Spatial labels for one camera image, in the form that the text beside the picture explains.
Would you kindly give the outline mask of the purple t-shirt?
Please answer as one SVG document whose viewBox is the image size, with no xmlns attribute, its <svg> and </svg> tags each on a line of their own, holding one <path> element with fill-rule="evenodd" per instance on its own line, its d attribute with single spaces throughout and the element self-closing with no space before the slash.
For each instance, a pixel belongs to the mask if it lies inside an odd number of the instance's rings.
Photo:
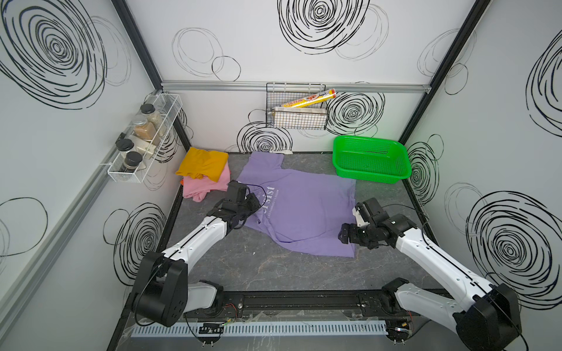
<svg viewBox="0 0 562 351">
<path fill-rule="evenodd" d="M 247 184 L 261 208 L 245 226 L 279 246 L 304 254 L 354 257 L 355 246 L 338 238 L 355 221 L 356 181 L 282 167 L 282 154 L 254 152 L 237 181 Z"/>
</svg>

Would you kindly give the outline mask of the green plastic basket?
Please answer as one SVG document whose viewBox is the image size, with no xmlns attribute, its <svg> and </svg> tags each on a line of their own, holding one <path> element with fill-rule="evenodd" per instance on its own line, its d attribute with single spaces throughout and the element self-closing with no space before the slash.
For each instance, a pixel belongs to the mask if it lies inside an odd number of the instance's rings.
<svg viewBox="0 0 562 351">
<path fill-rule="evenodd" d="M 373 137 L 336 137 L 332 163 L 339 177 L 362 181 L 395 184 L 412 174 L 404 145 Z"/>
</svg>

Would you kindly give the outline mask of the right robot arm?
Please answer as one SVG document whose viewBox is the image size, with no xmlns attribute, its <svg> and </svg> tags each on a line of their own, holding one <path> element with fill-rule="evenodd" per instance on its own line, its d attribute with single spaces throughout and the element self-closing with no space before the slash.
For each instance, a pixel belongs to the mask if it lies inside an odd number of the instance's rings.
<svg viewBox="0 0 562 351">
<path fill-rule="evenodd" d="M 396 278 L 382 289 L 381 305 L 387 312 L 417 313 L 456 333 L 470 350 L 503 350 L 522 336 L 519 298 L 512 288 L 470 271 L 415 222 L 402 214 L 389 216 L 374 198 L 357 203 L 353 215 L 355 221 L 340 229 L 343 244 L 370 250 L 386 244 L 410 257 L 449 294 Z"/>
</svg>

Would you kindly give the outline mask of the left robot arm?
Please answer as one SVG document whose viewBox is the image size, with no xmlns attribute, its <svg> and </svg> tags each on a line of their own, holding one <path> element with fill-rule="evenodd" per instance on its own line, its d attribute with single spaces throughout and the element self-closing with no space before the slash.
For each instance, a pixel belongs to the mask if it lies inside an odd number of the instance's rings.
<svg viewBox="0 0 562 351">
<path fill-rule="evenodd" d="M 189 283 L 193 266 L 231 231 L 243 227 L 262 204 L 250 186 L 230 181 L 225 197 L 183 239 L 162 252 L 144 256 L 131 292 L 136 323 L 170 327 L 186 312 L 214 309 L 222 287 L 201 281 Z"/>
</svg>

